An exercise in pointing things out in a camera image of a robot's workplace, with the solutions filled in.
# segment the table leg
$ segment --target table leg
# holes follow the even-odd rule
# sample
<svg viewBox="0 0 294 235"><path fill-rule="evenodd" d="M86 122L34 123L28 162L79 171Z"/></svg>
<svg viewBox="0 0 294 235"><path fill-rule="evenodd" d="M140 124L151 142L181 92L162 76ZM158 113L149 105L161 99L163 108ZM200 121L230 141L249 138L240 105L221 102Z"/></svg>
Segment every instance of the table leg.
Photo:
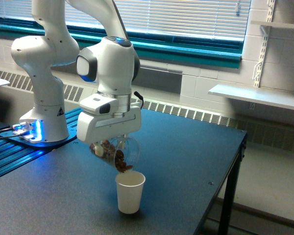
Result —
<svg viewBox="0 0 294 235"><path fill-rule="evenodd" d="M239 171L242 161L242 155L243 153L242 151L240 151L239 156L237 157L227 177L218 235L226 235L228 232L236 184L239 177Z"/></svg>

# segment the window blinds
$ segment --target window blinds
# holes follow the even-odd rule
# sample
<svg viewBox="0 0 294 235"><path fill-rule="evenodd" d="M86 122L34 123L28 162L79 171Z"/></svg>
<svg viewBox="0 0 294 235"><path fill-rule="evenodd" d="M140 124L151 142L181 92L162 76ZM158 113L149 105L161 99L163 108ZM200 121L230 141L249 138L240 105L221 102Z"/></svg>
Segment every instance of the window blinds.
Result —
<svg viewBox="0 0 294 235"><path fill-rule="evenodd" d="M243 41L250 0L115 0L127 31ZM33 20L31 0L0 0L0 17ZM102 28L66 4L68 25Z"/></svg>

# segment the window sill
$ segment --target window sill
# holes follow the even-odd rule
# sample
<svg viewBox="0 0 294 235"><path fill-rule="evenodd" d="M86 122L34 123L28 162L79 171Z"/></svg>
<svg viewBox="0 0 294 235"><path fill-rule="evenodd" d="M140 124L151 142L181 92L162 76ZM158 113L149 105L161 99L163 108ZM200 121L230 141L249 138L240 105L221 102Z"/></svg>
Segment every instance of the window sill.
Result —
<svg viewBox="0 0 294 235"><path fill-rule="evenodd" d="M102 37L87 35L74 30L69 30L81 47L99 43ZM25 35L44 35L45 31L35 28L0 25L0 37L18 38ZM242 55L225 51L207 50L201 48L189 48L183 46L148 43L146 40L131 39L138 55L144 59L157 58L169 63L204 64L238 69Z"/></svg>

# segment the baseboard heater vent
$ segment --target baseboard heater vent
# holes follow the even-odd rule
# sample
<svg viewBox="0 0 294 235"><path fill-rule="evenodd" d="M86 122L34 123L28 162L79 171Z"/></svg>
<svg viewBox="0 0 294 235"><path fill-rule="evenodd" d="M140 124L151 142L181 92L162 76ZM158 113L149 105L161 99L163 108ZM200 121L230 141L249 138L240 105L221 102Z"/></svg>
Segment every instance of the baseboard heater vent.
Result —
<svg viewBox="0 0 294 235"><path fill-rule="evenodd" d="M141 101L133 98L132 102ZM248 141L294 152L294 131L283 127L275 127L246 120L238 120L206 110L193 109L186 106L149 99L145 100L143 108L184 118L206 121L217 125L247 130Z"/></svg>
<svg viewBox="0 0 294 235"><path fill-rule="evenodd" d="M33 85L28 76L0 71L0 78L10 82L8 87L33 92ZM64 99L78 103L84 88L73 85L64 84Z"/></svg>

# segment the shelf bracket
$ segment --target shelf bracket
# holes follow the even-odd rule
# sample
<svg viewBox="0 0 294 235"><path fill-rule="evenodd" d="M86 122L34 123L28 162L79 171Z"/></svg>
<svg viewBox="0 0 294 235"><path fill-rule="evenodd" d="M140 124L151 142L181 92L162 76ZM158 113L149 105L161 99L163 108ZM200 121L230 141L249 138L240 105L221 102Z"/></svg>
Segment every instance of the shelf bracket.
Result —
<svg viewBox="0 0 294 235"><path fill-rule="evenodd" d="M268 37L270 33L270 26L261 25L260 28L264 33L265 37Z"/></svg>
<svg viewBox="0 0 294 235"><path fill-rule="evenodd" d="M269 7L268 15L267 15L267 22L272 22L275 1L276 0L267 0L267 4ZM265 55L266 55L266 51L267 51L267 45L268 45L268 39L269 39L271 27L262 25L262 26L260 26L260 28L264 33L264 38L263 38L263 43L262 43L261 50L260 50L259 60L258 60L258 63L254 67L254 73L253 73L253 77L252 77L252 79L254 80L254 87L256 87L256 88L258 88L260 86L260 79L261 79L261 75L263 72Z"/></svg>

